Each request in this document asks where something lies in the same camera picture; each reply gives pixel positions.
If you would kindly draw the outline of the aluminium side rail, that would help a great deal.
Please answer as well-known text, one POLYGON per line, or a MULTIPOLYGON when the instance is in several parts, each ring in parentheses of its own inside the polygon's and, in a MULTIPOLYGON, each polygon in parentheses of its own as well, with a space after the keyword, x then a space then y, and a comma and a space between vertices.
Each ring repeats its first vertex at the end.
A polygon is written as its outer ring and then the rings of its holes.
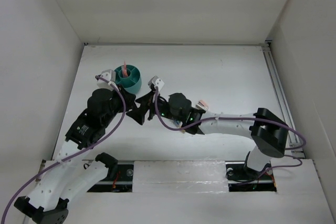
MULTIPOLYGON (((277 98, 279 107, 280 107, 280 114, 282 117, 282 120, 292 129, 295 128, 295 124, 293 122, 293 118, 288 106, 288 102, 280 81, 280 77, 278 74, 278 71, 276 69, 275 61, 272 56, 271 48, 270 48, 271 41, 266 40, 263 44, 261 44, 261 49, 264 54, 265 62, 269 71, 269 75, 271 78, 271 82, 275 91, 275 96, 277 98)), ((305 159, 305 153, 302 148, 298 148, 302 144, 301 140, 295 133, 289 131, 288 137, 287 137, 287 147, 295 147, 295 150, 291 151, 286 151, 286 153, 291 153, 291 155, 298 157, 298 158, 303 158, 305 159)))

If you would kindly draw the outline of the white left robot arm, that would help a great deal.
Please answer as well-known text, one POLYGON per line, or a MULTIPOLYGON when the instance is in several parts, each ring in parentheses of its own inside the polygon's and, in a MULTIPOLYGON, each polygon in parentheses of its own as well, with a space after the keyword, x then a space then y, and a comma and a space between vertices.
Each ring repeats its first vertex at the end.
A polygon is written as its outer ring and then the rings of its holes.
POLYGON ((121 86, 116 89, 96 89, 87 107, 73 122, 57 159, 42 170, 38 185, 27 195, 18 197, 14 207, 34 223, 63 223, 68 206, 96 182, 112 180, 118 172, 118 161, 107 153, 96 156, 79 177, 73 173, 82 160, 106 133, 114 117, 135 108, 135 95, 121 86))

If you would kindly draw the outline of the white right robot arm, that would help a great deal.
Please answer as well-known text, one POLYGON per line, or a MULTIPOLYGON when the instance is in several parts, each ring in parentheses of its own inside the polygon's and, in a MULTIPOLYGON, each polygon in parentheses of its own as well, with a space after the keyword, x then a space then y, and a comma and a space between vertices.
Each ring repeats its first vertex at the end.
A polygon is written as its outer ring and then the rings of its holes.
POLYGON ((136 99, 136 103, 140 106, 127 112, 127 116, 140 125, 160 115, 179 123, 183 131, 192 135, 226 134, 253 140, 255 147, 248 152, 244 164, 227 171, 227 177, 238 183, 256 179, 270 166, 272 158, 285 155, 287 125, 268 109, 259 108, 256 113, 245 115, 224 115, 192 107, 182 93, 165 99, 154 91, 136 99))

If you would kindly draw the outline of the clear glue bottle blue cap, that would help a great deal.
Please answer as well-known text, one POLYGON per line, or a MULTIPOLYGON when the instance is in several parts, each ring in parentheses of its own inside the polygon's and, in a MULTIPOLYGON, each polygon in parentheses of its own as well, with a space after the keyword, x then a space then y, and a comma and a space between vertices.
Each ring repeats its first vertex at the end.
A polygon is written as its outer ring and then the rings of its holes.
POLYGON ((173 123, 176 127, 182 127, 182 122, 179 120, 173 120, 173 123))

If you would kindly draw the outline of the teal round desk organizer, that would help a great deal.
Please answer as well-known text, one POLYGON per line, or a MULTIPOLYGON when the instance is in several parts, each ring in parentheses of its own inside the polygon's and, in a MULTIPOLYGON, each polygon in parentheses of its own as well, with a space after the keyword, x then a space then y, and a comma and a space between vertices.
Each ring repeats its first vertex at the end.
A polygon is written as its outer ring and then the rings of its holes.
POLYGON ((137 94, 142 86, 140 71, 133 65, 126 65, 127 77, 123 76, 123 66, 117 67, 115 71, 117 85, 121 85, 128 93, 137 94))

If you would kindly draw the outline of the thin pink pen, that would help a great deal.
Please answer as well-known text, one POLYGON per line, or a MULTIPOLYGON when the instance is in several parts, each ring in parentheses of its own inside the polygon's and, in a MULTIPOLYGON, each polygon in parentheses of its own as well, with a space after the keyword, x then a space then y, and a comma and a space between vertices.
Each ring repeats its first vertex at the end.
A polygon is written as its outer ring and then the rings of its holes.
POLYGON ((128 73, 127 73, 127 64, 126 64, 126 62, 124 62, 124 64, 123 64, 122 74, 123 74, 124 78, 127 78, 129 76, 128 73))

